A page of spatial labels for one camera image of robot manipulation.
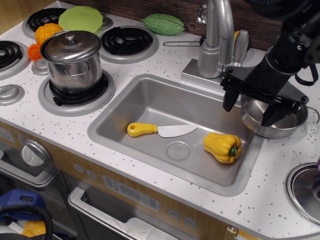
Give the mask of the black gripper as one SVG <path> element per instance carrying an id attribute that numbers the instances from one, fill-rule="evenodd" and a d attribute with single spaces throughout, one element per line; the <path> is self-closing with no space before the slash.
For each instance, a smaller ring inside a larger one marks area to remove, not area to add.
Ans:
<path id="1" fill-rule="evenodd" d="M 308 102 L 308 97 L 294 87 L 289 74 L 275 70 L 267 56 L 252 67 L 229 66 L 222 74 L 221 86 L 225 90 L 223 108 L 230 112 L 239 95 L 245 95 L 269 106 L 262 115 L 262 126 L 271 126 L 283 119 L 288 109 L 297 109 Z"/>

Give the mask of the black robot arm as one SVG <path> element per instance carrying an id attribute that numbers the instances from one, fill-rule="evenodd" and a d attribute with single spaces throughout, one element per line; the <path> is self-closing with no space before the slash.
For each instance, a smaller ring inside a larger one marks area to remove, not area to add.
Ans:
<path id="1" fill-rule="evenodd" d="M 318 0 L 250 0 L 262 17 L 282 20 L 280 35 L 262 61 L 253 67 L 228 67 L 222 74 L 223 108 L 229 112 L 239 95 L 268 105 L 261 125 L 269 127 L 296 113 L 309 98 L 291 85 L 294 76 L 304 86 L 318 80 L 320 62 L 320 2 Z"/>

